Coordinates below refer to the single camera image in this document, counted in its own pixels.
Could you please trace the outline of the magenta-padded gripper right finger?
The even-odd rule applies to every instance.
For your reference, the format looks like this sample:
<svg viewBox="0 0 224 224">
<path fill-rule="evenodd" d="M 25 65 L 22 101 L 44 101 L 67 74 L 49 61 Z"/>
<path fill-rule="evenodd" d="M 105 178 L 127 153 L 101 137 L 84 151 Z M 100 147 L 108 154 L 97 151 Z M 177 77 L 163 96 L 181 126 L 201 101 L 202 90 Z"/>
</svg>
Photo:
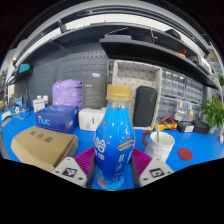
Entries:
<svg viewBox="0 0 224 224">
<path fill-rule="evenodd" d="M 135 187 L 143 187 L 173 173 L 165 162 L 153 159 L 137 148 L 132 154 L 131 171 Z"/>
</svg>

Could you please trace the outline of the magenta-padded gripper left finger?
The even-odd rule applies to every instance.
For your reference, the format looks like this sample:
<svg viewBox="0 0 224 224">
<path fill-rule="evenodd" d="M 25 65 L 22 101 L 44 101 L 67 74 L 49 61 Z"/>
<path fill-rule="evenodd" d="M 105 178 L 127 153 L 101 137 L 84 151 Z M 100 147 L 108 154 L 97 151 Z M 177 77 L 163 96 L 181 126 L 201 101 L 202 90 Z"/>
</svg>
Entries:
<svg viewBox="0 0 224 224">
<path fill-rule="evenodd" d="M 81 187 L 90 188 L 94 179 L 95 168 L 95 151 L 91 147 L 75 158 L 66 157 L 52 173 Z"/>
</svg>

